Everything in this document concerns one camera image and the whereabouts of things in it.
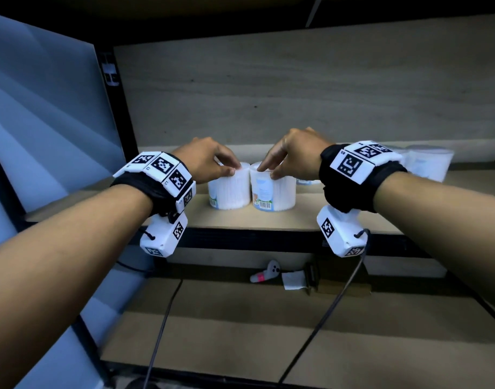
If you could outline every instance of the barcode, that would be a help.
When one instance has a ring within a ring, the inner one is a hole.
[[[268,209],[271,210],[271,202],[263,202],[263,201],[258,201],[260,205],[260,209]]]

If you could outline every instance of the white paper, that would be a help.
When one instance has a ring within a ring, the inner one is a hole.
[[[283,287],[286,290],[301,289],[307,287],[307,281],[305,280],[305,272],[300,270],[299,272],[282,273]]]

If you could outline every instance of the black cable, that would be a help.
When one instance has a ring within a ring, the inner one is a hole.
[[[370,244],[370,235],[371,235],[371,233],[370,233],[370,230],[369,229],[364,229],[360,233],[358,233],[357,235],[354,235],[355,237],[359,238],[365,232],[368,235],[368,240],[366,242],[365,250],[361,254],[361,259],[359,260],[359,263],[355,267],[354,271],[352,272],[352,275],[348,279],[347,283],[345,284],[345,286],[343,287],[343,289],[341,290],[341,292],[336,296],[334,302],[330,305],[330,307],[328,308],[327,312],[323,315],[323,317],[321,318],[320,322],[316,325],[316,327],[312,331],[312,333],[309,336],[309,338],[305,341],[305,343],[302,345],[302,347],[300,348],[300,350],[298,351],[298,353],[296,353],[296,356],[290,362],[289,366],[287,366],[287,368],[285,369],[282,377],[278,380],[278,386],[280,386],[283,383],[283,381],[287,378],[287,376],[289,375],[290,371],[293,369],[294,365],[296,365],[296,362],[300,359],[300,357],[305,352],[305,350],[307,349],[307,347],[309,346],[309,344],[311,343],[311,341],[314,340],[314,337],[316,337],[316,334],[320,331],[320,329],[323,327],[323,325],[325,324],[325,322],[327,322],[328,318],[330,317],[330,314],[332,314],[332,311],[334,311],[334,309],[338,305],[339,301],[343,297],[345,291],[347,290],[348,286],[350,285],[350,283],[352,282],[352,280],[354,280],[355,275],[357,274],[357,272],[361,268],[361,265],[362,265],[362,263],[363,263],[363,261],[365,260],[365,257],[366,257],[366,252],[368,251],[368,246]]]
[[[132,270],[134,272],[138,272],[138,273],[145,273],[145,274],[151,274],[152,273],[152,270],[142,270],[142,269],[136,269],[136,268],[133,268],[132,266],[129,266],[127,264],[124,264],[120,261],[116,261],[117,264],[119,264],[120,266],[123,266],[124,268],[127,268],[129,270]]]
[[[168,314],[170,313],[170,308],[172,307],[172,302],[174,301],[175,295],[178,294],[179,288],[183,284],[183,280],[179,281],[178,287],[175,289],[170,301],[168,302],[167,310],[165,312],[165,316],[163,317],[163,322],[161,323],[160,333],[157,335],[156,346],[154,347],[154,352],[152,353],[151,362],[148,365],[147,376],[145,377],[145,383],[143,384],[143,389],[147,389],[148,379],[150,378],[150,374],[152,371],[152,366],[154,365],[154,359],[156,358],[157,348],[160,346],[161,336],[163,335],[163,330],[165,330],[165,324],[167,322]]]

